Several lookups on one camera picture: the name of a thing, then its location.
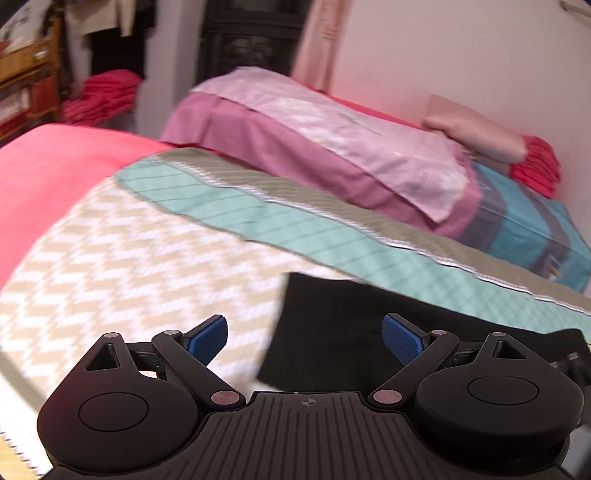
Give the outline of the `black knit pants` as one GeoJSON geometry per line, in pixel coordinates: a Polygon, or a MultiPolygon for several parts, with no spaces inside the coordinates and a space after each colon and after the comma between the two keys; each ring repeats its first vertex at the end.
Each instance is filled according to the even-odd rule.
{"type": "Polygon", "coordinates": [[[382,339],[389,313],[467,342],[482,342],[502,328],[374,286],[291,272],[259,382],[288,392],[370,394],[402,368],[382,339]]]}

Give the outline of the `patterned zigzag quilt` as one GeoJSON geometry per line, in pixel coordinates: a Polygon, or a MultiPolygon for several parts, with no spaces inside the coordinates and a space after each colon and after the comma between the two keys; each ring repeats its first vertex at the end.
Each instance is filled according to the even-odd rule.
{"type": "Polygon", "coordinates": [[[204,150],[103,179],[1,291],[1,350],[42,397],[50,479],[586,479],[590,302],[454,240],[204,150]],[[460,344],[400,409],[259,382],[291,272],[501,325],[460,344]],[[151,340],[213,315],[208,369],[245,406],[208,410],[151,340]]]}

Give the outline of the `blue grey striped pillow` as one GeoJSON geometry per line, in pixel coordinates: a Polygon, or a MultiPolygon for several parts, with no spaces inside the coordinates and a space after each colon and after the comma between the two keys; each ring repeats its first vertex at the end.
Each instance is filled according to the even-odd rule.
{"type": "Polygon", "coordinates": [[[458,241],[584,292],[590,248],[566,208],[484,165],[472,166],[482,199],[458,241]]]}

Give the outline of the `pink floral pillow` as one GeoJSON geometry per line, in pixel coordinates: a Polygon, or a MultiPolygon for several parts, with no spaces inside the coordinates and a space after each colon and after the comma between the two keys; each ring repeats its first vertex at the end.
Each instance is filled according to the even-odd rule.
{"type": "Polygon", "coordinates": [[[217,152],[449,238],[466,231],[482,200],[474,170],[452,141],[259,67],[194,87],[160,139],[217,152]]]}

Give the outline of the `red folded cloth stack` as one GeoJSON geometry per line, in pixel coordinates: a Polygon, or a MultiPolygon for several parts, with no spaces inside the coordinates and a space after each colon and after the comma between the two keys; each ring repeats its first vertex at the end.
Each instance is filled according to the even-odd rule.
{"type": "Polygon", "coordinates": [[[526,154],[510,168],[510,178],[547,199],[554,199],[560,184],[561,163],[554,148],[536,136],[523,136],[526,154]]]}

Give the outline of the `pale pink folded cloth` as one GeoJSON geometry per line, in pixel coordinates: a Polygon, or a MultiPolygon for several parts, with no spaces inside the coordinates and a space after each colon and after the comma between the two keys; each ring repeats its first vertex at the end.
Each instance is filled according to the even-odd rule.
{"type": "Polygon", "coordinates": [[[438,95],[429,97],[422,125],[441,131],[498,162],[521,163],[527,155],[526,142],[521,135],[469,107],[438,95]]]}

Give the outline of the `pink bed sheet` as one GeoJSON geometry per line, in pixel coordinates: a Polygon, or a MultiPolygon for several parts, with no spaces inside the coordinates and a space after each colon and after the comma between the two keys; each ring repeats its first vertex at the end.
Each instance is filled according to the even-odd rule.
{"type": "Polygon", "coordinates": [[[1,148],[1,283],[95,185],[171,145],[108,129],[48,124],[1,148]]]}

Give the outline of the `red blanket pile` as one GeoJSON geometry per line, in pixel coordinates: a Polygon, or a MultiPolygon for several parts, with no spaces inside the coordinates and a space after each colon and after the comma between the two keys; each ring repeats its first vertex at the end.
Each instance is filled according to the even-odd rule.
{"type": "Polygon", "coordinates": [[[111,70],[87,78],[80,93],[61,107],[68,125],[95,127],[133,110],[142,79],[129,70],[111,70]]]}

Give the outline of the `dark cabinet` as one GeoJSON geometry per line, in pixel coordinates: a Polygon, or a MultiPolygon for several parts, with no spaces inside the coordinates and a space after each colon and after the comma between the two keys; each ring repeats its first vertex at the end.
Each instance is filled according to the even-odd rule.
{"type": "Polygon", "coordinates": [[[208,1],[195,81],[242,66],[290,74],[310,6],[310,0],[208,1]]]}

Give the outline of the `wooden shelf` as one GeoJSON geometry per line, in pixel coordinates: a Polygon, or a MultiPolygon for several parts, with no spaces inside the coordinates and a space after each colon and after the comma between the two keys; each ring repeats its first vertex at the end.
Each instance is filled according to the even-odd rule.
{"type": "Polygon", "coordinates": [[[36,126],[62,121],[59,96],[61,21],[48,35],[11,50],[1,43],[1,145],[36,126]]]}

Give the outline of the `hanging pink garment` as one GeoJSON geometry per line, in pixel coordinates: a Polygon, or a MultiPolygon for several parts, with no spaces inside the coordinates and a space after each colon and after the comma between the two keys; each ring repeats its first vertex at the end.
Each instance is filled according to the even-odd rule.
{"type": "Polygon", "coordinates": [[[322,93],[329,93],[335,66],[353,6],[349,0],[314,0],[308,9],[290,77],[322,93]]]}

